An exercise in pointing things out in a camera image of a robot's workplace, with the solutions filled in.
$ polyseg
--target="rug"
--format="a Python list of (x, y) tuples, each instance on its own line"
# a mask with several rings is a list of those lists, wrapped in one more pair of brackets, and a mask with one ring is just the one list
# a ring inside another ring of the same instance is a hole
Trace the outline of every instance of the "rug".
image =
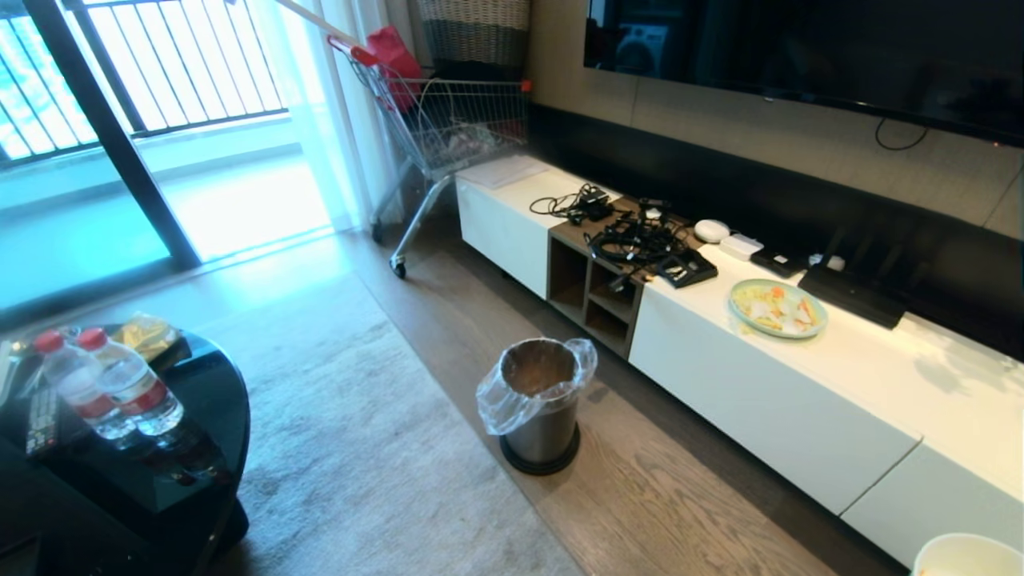
[(252, 411), (209, 574), (582, 574), (355, 275), (194, 331)]

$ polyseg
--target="plate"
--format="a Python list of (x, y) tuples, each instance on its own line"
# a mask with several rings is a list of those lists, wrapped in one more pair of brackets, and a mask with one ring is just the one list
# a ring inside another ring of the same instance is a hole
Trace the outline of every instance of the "plate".
[(753, 328), (781, 338), (810, 338), (828, 324), (828, 313), (817, 298), (774, 280), (736, 284), (729, 310)]

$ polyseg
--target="balcony railing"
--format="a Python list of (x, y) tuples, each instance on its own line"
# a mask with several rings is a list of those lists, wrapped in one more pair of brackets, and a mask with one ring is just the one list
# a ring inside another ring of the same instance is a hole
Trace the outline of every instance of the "balcony railing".
[[(135, 136), (286, 110), (246, 0), (65, 4)], [(32, 19), (0, 13), (0, 165), (90, 146), (96, 135)]]

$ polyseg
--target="wicker basket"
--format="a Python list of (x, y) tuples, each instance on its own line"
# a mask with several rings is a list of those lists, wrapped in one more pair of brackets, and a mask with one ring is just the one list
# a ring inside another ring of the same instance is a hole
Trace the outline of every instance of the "wicker basket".
[(521, 76), (529, 0), (419, 0), (434, 66), (479, 61)]

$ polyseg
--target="red plastic bag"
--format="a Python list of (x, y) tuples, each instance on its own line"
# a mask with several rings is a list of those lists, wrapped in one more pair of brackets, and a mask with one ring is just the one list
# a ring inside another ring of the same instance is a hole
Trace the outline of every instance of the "red plastic bag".
[(400, 112), (406, 112), (416, 104), (416, 98), (420, 95), (420, 84), (391, 79), (423, 78), (420, 63), (406, 48), (406, 43), (393, 26), (382, 28), (368, 36), (367, 48), (381, 60), (381, 75), (389, 79), (388, 86), (394, 104)]

